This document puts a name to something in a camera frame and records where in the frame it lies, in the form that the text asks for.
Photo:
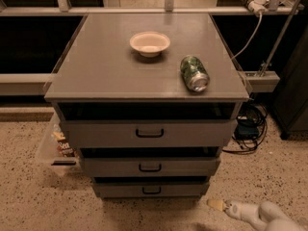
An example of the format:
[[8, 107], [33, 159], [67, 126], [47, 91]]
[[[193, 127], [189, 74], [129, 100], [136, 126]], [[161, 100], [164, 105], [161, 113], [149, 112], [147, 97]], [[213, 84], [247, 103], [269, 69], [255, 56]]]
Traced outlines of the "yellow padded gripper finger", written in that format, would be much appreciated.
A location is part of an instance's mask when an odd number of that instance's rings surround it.
[[228, 209], [227, 204], [222, 199], [208, 199], [207, 205], [222, 212]]

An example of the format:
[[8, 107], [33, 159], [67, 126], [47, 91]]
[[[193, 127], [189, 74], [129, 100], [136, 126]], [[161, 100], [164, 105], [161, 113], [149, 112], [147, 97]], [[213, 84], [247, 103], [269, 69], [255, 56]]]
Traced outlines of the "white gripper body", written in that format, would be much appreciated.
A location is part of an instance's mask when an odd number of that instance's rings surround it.
[[243, 203], [237, 200], [225, 202], [225, 214], [230, 218], [241, 220], [250, 224], [255, 230], [264, 230], [265, 223], [260, 219], [259, 206], [257, 204]]

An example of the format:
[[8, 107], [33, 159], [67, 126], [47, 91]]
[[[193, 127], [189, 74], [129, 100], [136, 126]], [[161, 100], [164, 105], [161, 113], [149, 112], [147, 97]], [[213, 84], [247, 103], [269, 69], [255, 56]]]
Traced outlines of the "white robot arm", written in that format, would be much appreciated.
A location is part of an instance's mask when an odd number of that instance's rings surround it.
[[307, 227], [289, 218], [278, 205], [263, 201], [260, 204], [237, 200], [208, 199], [207, 205], [224, 212], [230, 218], [246, 222], [255, 231], [307, 231]]

